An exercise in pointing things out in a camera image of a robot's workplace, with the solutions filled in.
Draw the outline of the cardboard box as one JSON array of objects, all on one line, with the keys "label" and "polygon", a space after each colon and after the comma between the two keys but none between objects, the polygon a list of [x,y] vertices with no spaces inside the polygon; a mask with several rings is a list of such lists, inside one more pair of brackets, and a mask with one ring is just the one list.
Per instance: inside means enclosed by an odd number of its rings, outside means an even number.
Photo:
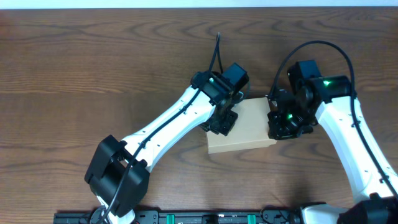
[{"label": "cardboard box", "polygon": [[227,136],[206,134],[209,154],[269,147],[277,142],[268,136],[270,107],[266,97],[243,100],[232,111],[238,118]]}]

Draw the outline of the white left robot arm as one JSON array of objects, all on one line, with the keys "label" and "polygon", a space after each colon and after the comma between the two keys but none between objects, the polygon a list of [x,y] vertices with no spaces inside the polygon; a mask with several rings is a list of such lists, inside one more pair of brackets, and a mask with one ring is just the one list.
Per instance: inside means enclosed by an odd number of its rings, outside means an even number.
[{"label": "white left robot arm", "polygon": [[177,102],[153,122],[122,140],[104,138],[84,177],[101,203],[95,222],[131,223],[156,163],[193,128],[227,136],[238,118],[232,108],[248,82],[247,71],[236,63],[223,72],[198,72]]}]

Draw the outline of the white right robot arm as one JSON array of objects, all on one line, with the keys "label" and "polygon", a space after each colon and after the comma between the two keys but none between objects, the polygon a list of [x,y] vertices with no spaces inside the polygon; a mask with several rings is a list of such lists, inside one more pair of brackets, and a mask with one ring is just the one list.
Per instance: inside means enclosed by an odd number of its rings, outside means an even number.
[{"label": "white right robot arm", "polygon": [[397,223],[397,173],[370,131],[355,90],[353,64],[337,45],[321,41],[346,60],[349,76],[324,77],[314,60],[299,61],[287,70],[290,90],[275,77],[267,96],[269,137],[299,138],[320,125],[343,165],[353,194],[351,208],[324,202],[307,203],[289,213],[289,223]]}]

